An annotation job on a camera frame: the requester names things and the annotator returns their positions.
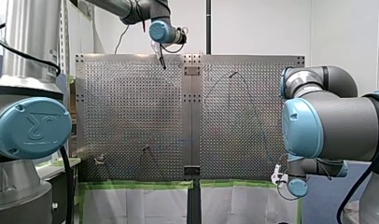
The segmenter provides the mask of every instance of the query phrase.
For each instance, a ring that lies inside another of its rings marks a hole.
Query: metal stand
[[[206,54],[212,54],[212,0],[206,0]]]
[[[201,183],[193,180],[193,189],[189,189],[187,200],[187,224],[202,224]]]

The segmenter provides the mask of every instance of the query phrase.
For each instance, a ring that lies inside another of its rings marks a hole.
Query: green tape
[[[70,158],[70,163],[73,163],[74,161],[81,161],[79,158]],[[55,161],[52,166],[64,166],[63,161]]]
[[[302,199],[298,200],[297,223],[302,224]]]
[[[229,187],[254,187],[271,189],[276,188],[276,186],[267,181],[258,180],[237,180],[237,179],[226,179],[226,180],[201,180],[202,189],[213,189],[213,188],[229,188]]]

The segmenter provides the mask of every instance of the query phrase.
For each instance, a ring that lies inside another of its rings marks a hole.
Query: black cable
[[[160,44],[160,53],[161,53],[160,62],[161,62],[161,65],[163,67],[163,70],[165,70],[166,69],[166,63],[165,63],[164,58],[163,58],[162,44]]]
[[[140,17],[140,20],[142,21],[143,31],[146,32],[146,22],[145,22],[144,17],[143,17],[143,12],[141,11],[141,7],[139,5],[138,0],[135,0],[135,2],[136,2],[136,12]]]
[[[184,44],[182,44],[179,49],[174,50],[174,51],[170,51],[169,49],[167,49],[166,47],[164,47],[163,44],[161,44],[161,48],[164,49],[168,53],[178,53],[178,52],[180,52],[184,48]]]
[[[129,25],[126,26],[126,29],[122,32],[122,34],[120,35],[120,38],[119,38],[119,42],[116,46],[116,50],[114,51],[114,54],[117,54],[117,50],[119,48],[119,45],[120,45],[120,41],[122,40],[122,37],[126,34],[126,32],[129,30]]]
[[[290,201],[290,202],[297,201],[297,200],[300,199],[299,197],[290,199],[290,198],[287,198],[287,197],[283,196],[283,194],[280,192],[280,188],[279,188],[280,183],[287,184],[286,181],[282,181],[282,178],[285,175],[286,171],[280,176],[279,180],[276,182],[277,192],[279,193],[280,197],[282,197],[284,200],[287,200],[287,201]]]
[[[366,95],[367,97],[373,98],[377,102],[379,102],[379,95],[376,94],[369,94]],[[374,157],[372,158],[372,162],[370,166],[367,168],[367,170],[361,175],[361,177],[356,181],[356,183],[352,186],[352,188],[349,190],[349,192],[346,194],[344,197],[344,200],[341,202],[341,205],[338,208],[337,214],[336,214],[336,219],[339,224],[342,224],[341,221],[341,214],[344,210],[344,207],[346,204],[349,202],[349,200],[352,198],[353,194],[356,192],[358,187],[364,182],[364,180],[367,178],[368,175],[372,172],[373,168],[378,165],[379,163],[379,150],[377,153],[375,153]]]
[[[0,30],[3,29],[4,27],[6,27],[5,23],[0,24]],[[4,49],[7,49],[7,50],[11,51],[12,53],[18,54],[19,56],[21,56],[21,57],[23,57],[25,59],[32,60],[32,61],[35,61],[37,63],[43,63],[45,65],[53,67],[54,69],[56,69],[56,77],[61,73],[61,68],[57,64],[55,64],[55,63],[52,63],[52,62],[49,62],[49,61],[45,61],[45,60],[36,58],[36,57],[34,57],[34,56],[30,55],[30,54],[26,54],[26,53],[23,53],[23,52],[21,52],[21,51],[19,51],[17,49],[13,49],[8,44],[4,43],[1,39],[0,39],[0,45]]]
[[[73,210],[74,210],[74,175],[73,170],[70,167],[70,160],[68,160],[68,156],[64,147],[60,149],[64,170],[66,173],[66,185],[67,185],[67,211],[66,211],[66,221],[65,223],[71,224],[73,218]]]

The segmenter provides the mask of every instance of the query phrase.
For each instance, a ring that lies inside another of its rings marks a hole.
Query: gray robot arm
[[[379,91],[357,98],[353,78],[341,68],[325,66],[286,69],[282,95],[288,99],[282,112],[284,142],[294,158],[288,168],[294,174],[288,182],[290,192],[306,195],[303,176],[314,172],[312,159],[323,161],[329,169],[334,168],[330,160],[372,161],[359,219],[361,224],[379,224]],[[347,170],[344,167],[343,163],[341,171]],[[329,172],[336,174],[339,166],[335,168]]]
[[[109,11],[127,24],[151,20],[149,35],[161,44],[185,44],[187,37],[180,28],[172,26],[167,0],[87,0]]]

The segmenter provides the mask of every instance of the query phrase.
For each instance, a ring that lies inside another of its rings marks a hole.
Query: metal pegboard
[[[303,64],[302,56],[202,57],[201,178],[270,179],[284,153],[280,75]]]
[[[183,179],[183,57],[77,56],[81,181]]]

